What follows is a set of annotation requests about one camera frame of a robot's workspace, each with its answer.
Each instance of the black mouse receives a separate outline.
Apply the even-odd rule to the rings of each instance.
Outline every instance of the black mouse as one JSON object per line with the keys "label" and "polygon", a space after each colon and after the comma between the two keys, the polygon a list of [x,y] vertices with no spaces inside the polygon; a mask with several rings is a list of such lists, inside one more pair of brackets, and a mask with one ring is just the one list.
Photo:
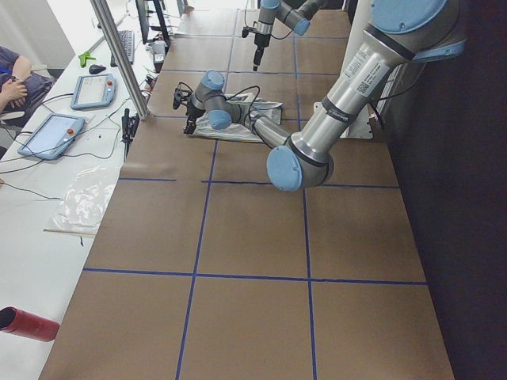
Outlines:
{"label": "black mouse", "polygon": [[101,65],[92,65],[88,69],[88,71],[89,71],[90,74],[98,74],[98,73],[100,73],[100,72],[102,72],[104,70],[105,70],[105,67],[101,66]]}

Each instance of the red can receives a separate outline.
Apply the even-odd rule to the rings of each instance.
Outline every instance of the red can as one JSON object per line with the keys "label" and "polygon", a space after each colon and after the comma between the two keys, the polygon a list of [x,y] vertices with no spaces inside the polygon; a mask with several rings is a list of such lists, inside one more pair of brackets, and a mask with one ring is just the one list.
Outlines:
{"label": "red can", "polygon": [[9,306],[0,310],[0,331],[49,342],[54,340],[60,325],[24,310]]}

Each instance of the person's hand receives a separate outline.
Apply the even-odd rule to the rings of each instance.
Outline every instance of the person's hand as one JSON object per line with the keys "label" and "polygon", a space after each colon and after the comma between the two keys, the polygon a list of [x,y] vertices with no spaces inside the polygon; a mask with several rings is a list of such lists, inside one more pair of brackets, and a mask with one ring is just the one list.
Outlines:
{"label": "person's hand", "polygon": [[21,107],[25,104],[25,98],[28,91],[22,82],[13,82],[9,79],[2,85],[2,92],[0,93],[10,104]]}

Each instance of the blue and white tablet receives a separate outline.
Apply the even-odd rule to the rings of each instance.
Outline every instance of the blue and white tablet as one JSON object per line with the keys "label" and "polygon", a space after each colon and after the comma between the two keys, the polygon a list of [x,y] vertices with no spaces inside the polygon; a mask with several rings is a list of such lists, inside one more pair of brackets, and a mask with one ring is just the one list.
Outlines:
{"label": "blue and white tablet", "polygon": [[52,113],[17,152],[24,156],[54,160],[69,147],[84,126],[82,117]]}
{"label": "blue and white tablet", "polygon": [[112,74],[84,75],[78,78],[72,109],[108,107],[114,100],[116,79]]}

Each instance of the green clip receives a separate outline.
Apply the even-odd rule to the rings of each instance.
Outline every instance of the green clip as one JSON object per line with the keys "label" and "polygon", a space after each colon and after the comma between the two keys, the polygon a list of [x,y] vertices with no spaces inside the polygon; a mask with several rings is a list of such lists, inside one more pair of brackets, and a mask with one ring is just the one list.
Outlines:
{"label": "green clip", "polygon": [[90,55],[90,52],[89,51],[85,51],[84,53],[82,53],[80,56],[79,56],[79,63],[81,64],[81,67],[85,67],[86,66],[86,60],[87,59],[92,59],[92,60],[95,60],[96,58],[95,57],[92,57]]}

